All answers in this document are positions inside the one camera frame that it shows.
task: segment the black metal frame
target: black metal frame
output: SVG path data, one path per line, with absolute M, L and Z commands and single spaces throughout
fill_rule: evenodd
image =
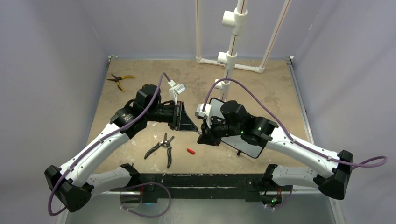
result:
M 261 194 L 277 192 L 279 186 L 268 184 L 264 174 L 139 174 L 129 164 L 123 168 L 131 173 L 128 186 L 157 182 L 164 185 L 175 199 L 244 199 L 246 202 L 266 200 Z M 283 186 L 282 191 L 290 191 L 292 186 Z M 112 191 L 138 191 L 138 189 L 113 189 Z M 143 203 L 156 203 L 158 198 L 168 198 L 163 188 L 156 185 L 144 187 Z

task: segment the white mounting bracket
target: white mounting bracket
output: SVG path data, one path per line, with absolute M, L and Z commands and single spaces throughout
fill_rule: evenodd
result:
M 170 99 L 173 100 L 176 104 L 177 96 L 180 95 L 182 92 L 184 92 L 184 90 L 186 90 L 187 87 L 184 85 L 184 83 L 176 84 L 175 81 L 173 81 L 173 80 L 168 82 L 168 84 L 170 85 L 170 89 L 169 89 Z
M 231 82 L 226 83 L 225 81 L 217 83 L 214 88 L 218 90 L 225 90 L 229 86 Z
M 195 111 L 195 117 L 199 119 L 205 119 L 208 127 L 210 128 L 212 125 L 211 117 L 212 117 L 212 105 L 206 104 L 205 111 L 203 111 L 204 104 L 198 104 L 198 107 Z
M 235 53 L 234 55 L 230 55 L 229 51 L 227 51 L 227 53 L 219 52 L 219 56 L 217 57 L 217 62 L 223 64 L 227 70 L 232 70 L 235 68 L 237 56 L 238 53 Z
M 247 14 L 248 10 L 243 13 L 239 13 L 237 8 L 235 8 L 233 12 L 225 11 L 223 14 L 222 25 L 232 28 L 232 33 L 235 36 L 239 36 L 242 33 L 243 28 L 246 24 Z

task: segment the gray floor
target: gray floor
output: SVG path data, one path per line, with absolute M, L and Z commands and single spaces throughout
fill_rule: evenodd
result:
M 167 199 L 141 204 L 134 211 L 156 215 Z M 294 194 L 279 210 L 244 200 L 172 199 L 170 210 L 158 218 L 142 218 L 120 210 L 119 195 L 97 196 L 81 210 L 69 213 L 67 224 L 335 224 L 329 200 L 322 194 Z
M 241 61 L 246 65 L 258 65 L 260 61 Z M 126 90 L 121 92 L 114 82 L 105 81 L 99 105 L 92 124 L 89 141 L 103 130 L 114 113 L 124 104 L 135 98 L 136 92 L 144 84 L 157 84 L 160 74 L 165 71 L 177 83 L 185 83 L 187 90 L 179 96 L 186 104 L 186 110 L 195 124 L 200 127 L 202 121 L 194 117 L 198 103 L 202 103 L 210 86 L 216 78 L 222 78 L 224 68 L 215 65 L 198 64 L 193 60 L 112 60 L 107 77 L 111 73 L 117 76 L 133 75 L 136 79 L 121 81 Z M 276 116 L 279 117 L 291 133 L 306 139 L 304 124 L 298 101 L 293 89 L 288 67 L 285 61 L 269 61 L 264 73 L 234 70 L 233 78 L 245 84 Z M 163 101 L 169 100 L 169 85 L 162 82 Z M 213 97 L 219 96 L 214 90 Z M 248 112 L 271 118 L 261 107 L 239 86 L 231 84 L 228 100 L 242 103 Z M 147 150 L 163 138 L 175 135 L 172 141 L 172 165 L 166 168 L 166 149 L 160 148 L 146 160 L 143 159 Z M 236 156 L 235 149 L 222 144 L 218 147 L 198 145 L 196 133 L 176 132 L 165 123 L 150 122 L 146 129 L 139 132 L 132 140 L 116 150 L 96 170 L 97 173 L 117 168 L 123 163 L 134 163 L 140 172 L 146 173 L 262 173 L 268 164 L 276 163 L 283 166 L 303 166 L 298 161 L 264 149 L 258 159 L 244 154 Z M 194 150 L 195 155 L 186 149 Z

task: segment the white pvc pipe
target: white pvc pipe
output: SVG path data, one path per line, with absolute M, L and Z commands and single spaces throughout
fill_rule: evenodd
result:
M 274 32 L 272 32 L 271 40 L 269 41 L 267 50 L 265 51 L 265 54 L 264 54 L 264 58 L 262 59 L 262 62 L 260 64 L 260 69 L 264 70 L 265 64 L 268 62 L 268 57 L 271 54 L 272 48 L 275 44 L 276 37 L 279 34 L 279 30 L 281 29 L 284 18 L 286 17 L 287 10 L 290 7 L 290 3 L 291 3 L 291 0 L 285 0 L 285 2 L 283 4 L 281 13 L 279 14 L 279 17 L 278 17 L 278 21 L 276 22 L 276 25 L 275 25 Z
M 237 8 L 239 8 L 240 6 L 240 10 L 242 8 L 243 5 L 243 1 L 239 1 L 239 4 L 237 5 Z M 195 31 L 196 31 L 196 48 L 197 48 L 197 55 L 196 57 L 196 61 L 198 63 L 205 63 L 205 64 L 212 64 L 212 65 L 219 65 L 219 66 L 223 66 L 223 64 L 217 63 L 217 61 L 214 60 L 209 60 L 209 59 L 205 59 L 202 57 L 201 54 L 201 46 L 202 46 L 202 42 L 201 42 L 201 0 L 195 0 Z M 264 70 L 260 69 L 259 67 L 253 67 L 253 66 L 247 66 L 247 65 L 243 65 L 243 64 L 235 64 L 235 68 L 236 69 L 242 69 L 242 70 L 248 70 L 248 71 L 254 71 L 257 73 L 263 73 Z
M 243 14 L 247 11 L 248 8 L 248 0 L 238 0 L 236 11 L 240 14 Z M 228 54 L 231 56 L 235 56 L 237 54 L 237 49 L 238 49 L 238 43 L 239 43 L 239 35 L 231 35 L 231 41 L 230 45 L 228 47 Z M 233 73 L 233 69 L 231 70 L 225 70 L 224 71 L 224 76 L 223 78 L 231 78 Z M 228 95 L 228 89 L 230 87 L 230 81 L 223 81 L 223 89 L 221 90 L 220 94 L 220 100 L 226 101 L 227 95 Z
M 201 58 L 201 0 L 195 0 L 195 31 L 197 33 L 196 39 L 197 39 L 197 55 L 196 55 L 196 59 L 200 59 Z
M 205 64 L 212 64 L 212 65 L 218 65 L 224 67 L 223 64 L 217 63 L 215 60 L 210 60 L 206 58 L 202 58 L 199 63 L 205 63 Z M 257 73 L 262 73 L 263 71 L 259 67 L 253 67 L 253 66 L 247 66 L 243 64 L 235 64 L 236 69 L 242 69 L 242 70 L 248 70 L 248 71 L 254 71 Z

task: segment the wire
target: wire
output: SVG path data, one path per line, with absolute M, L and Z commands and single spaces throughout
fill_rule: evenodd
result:
M 296 141 L 295 139 L 293 139 L 292 136 L 291 136 L 291 134 L 287 131 L 285 125 L 278 119 L 278 117 L 276 117 L 267 107 L 265 107 L 265 106 L 259 101 L 259 99 L 258 99 L 247 87 L 245 87 L 242 83 L 240 83 L 239 81 L 237 81 L 237 80 L 235 80 L 235 79 L 231 79 L 231 78 L 221 78 L 221 79 L 217 80 L 217 81 L 211 86 L 211 88 L 210 88 L 208 94 L 206 95 L 205 102 L 204 102 L 204 105 L 203 105 L 203 107 L 202 107 L 202 111 L 205 111 L 205 107 L 206 107 L 206 104 L 208 103 L 209 96 L 210 96 L 211 92 L 213 91 L 214 87 L 216 86 L 216 84 L 219 83 L 219 82 L 222 82 L 222 81 L 226 81 L 226 80 L 227 80 L 227 81 L 234 82 L 234 83 L 238 84 L 240 87 L 242 87 L 244 90 L 246 90 L 246 92 L 248 92 L 248 93 L 253 97 L 253 99 L 255 99 L 255 101 L 256 101 L 267 113 L 269 113 L 269 114 L 271 115 L 271 117 L 273 117 L 273 118 L 278 122 L 278 124 L 281 126 L 281 128 L 283 129 L 283 131 L 285 132 L 286 136 L 289 138 L 290 141 L 296 143 L 298 146 L 300 146 L 300 147 L 302 147 L 302 148 L 304 148 L 304 149 L 306 149 L 306 150 L 308 150 L 308 151 L 310 151 L 310 152 L 312 152 L 312 153 L 315 153 L 315 154 L 317 154 L 317 155 L 320 155 L 320 156 L 322 156 L 322 157 L 328 159 L 327 155 L 322 154 L 322 153 L 320 153 L 320 152 L 317 152 L 316 150 L 314 150 L 314 149 L 312 149 L 312 148 L 310 148 L 310 147 L 308 147 L 308 146 L 306 146 L 306 145 L 304 145 L 304 144 L 302 144 L 302 143 Z M 380 161 L 380 162 L 378 162 L 378 163 L 374 163 L 374 164 L 366 164 L 366 163 L 368 163 L 368 162 L 375 161 L 375 160 L 379 160 L 379 159 L 382 159 L 382 161 Z M 363 162 L 361 162 L 361 163 L 346 162 L 346 161 L 337 160 L 337 159 L 335 159 L 335 158 L 331 158 L 330 160 L 333 161 L 333 162 L 337 162 L 337 163 L 349 165 L 349 166 L 351 166 L 352 170 L 354 170 L 354 169 L 356 169 L 356 168 L 358 168 L 358 167 L 363 167 L 363 168 L 374 168 L 374 167 L 382 166 L 382 165 L 384 165 L 384 164 L 388 161 L 388 158 L 387 158 L 386 156 L 384 156 L 384 155 L 381 155 L 381 156 L 377 156 L 377 157 L 370 158 L 370 159 L 365 160 L 365 161 L 363 161 Z M 290 199 L 290 196 L 291 196 L 292 191 L 293 191 L 293 186 L 291 186 L 290 193 L 289 193 L 289 195 L 287 196 L 286 200 L 284 200 L 284 202 L 281 203 L 279 206 L 275 207 L 275 209 L 279 209 L 279 208 L 281 208 L 281 207 L 284 206 L 284 204 Z
M 48 213 L 50 216 L 57 216 L 59 215 L 61 212 L 63 212 L 66 207 L 63 207 L 61 210 L 53 213 L 52 212 L 52 199 L 54 198 L 55 192 L 56 190 L 59 188 L 59 185 L 61 184 L 62 180 L 69 174 L 70 170 L 73 169 L 73 167 L 76 166 L 76 164 L 84 157 L 86 156 L 90 151 L 92 151 L 93 148 L 95 148 L 100 142 L 103 142 L 104 140 L 106 140 L 108 137 L 114 135 L 115 133 L 118 133 L 119 131 L 125 130 L 127 128 L 129 128 L 131 125 L 133 125 L 134 123 L 136 123 L 140 118 L 143 117 L 143 115 L 149 110 L 149 108 L 151 107 L 151 105 L 153 104 L 154 100 L 156 99 L 156 96 L 159 92 L 160 86 L 161 86 L 161 82 L 162 82 L 162 78 L 166 77 L 166 79 L 169 79 L 168 75 L 166 75 L 165 72 L 163 72 L 160 76 L 160 80 L 158 82 L 157 88 L 154 92 L 153 97 L 151 98 L 150 102 L 148 103 L 147 107 L 144 108 L 144 110 L 141 112 L 141 114 L 139 114 L 135 119 L 133 119 L 131 122 L 129 122 L 128 124 L 120 127 L 119 129 L 103 136 L 101 139 L 99 139 L 98 141 L 94 142 L 89 148 L 87 148 L 79 157 L 76 158 L 76 160 L 70 165 L 70 167 L 65 170 L 65 172 L 62 174 L 62 176 L 58 179 L 58 181 L 56 182 L 55 186 L 52 188 L 51 194 L 49 195 L 49 199 L 48 199 L 48 203 L 47 203 L 47 209 L 48 209 Z
M 120 209 L 122 208 L 122 209 L 124 209 L 125 211 L 129 211 L 130 213 L 133 213 L 133 214 L 135 214 L 135 215 L 138 215 L 138 216 L 141 216 L 141 217 L 144 217 L 144 218 L 157 218 L 157 217 L 160 217 L 160 216 L 162 216 L 163 214 L 165 214 L 165 213 L 169 210 L 169 208 L 170 208 L 171 197 L 170 197 L 170 192 L 169 192 L 169 190 L 168 190 L 164 185 L 162 185 L 162 184 L 160 184 L 160 183 L 156 183 L 156 182 L 149 182 L 149 183 L 138 184 L 138 185 L 131 186 L 131 187 L 124 187 L 124 188 L 121 188 L 121 189 L 127 190 L 127 189 L 133 189 L 133 188 L 142 187 L 142 186 L 146 186 L 146 185 L 151 185 L 151 184 L 153 184 L 153 185 L 158 185 L 158 186 L 162 187 L 163 189 L 165 189 L 166 193 L 168 194 L 169 203 L 168 203 L 168 206 L 165 208 L 165 210 L 164 210 L 163 212 L 159 213 L 158 215 L 153 215 L 153 216 L 152 216 L 152 215 L 144 215 L 144 214 L 138 213 L 138 212 L 136 212 L 136 211 L 132 211 L 132 210 L 128 209 L 127 207 L 125 207 L 125 206 L 122 204 L 121 196 L 120 196 L 120 204 L 121 204 Z

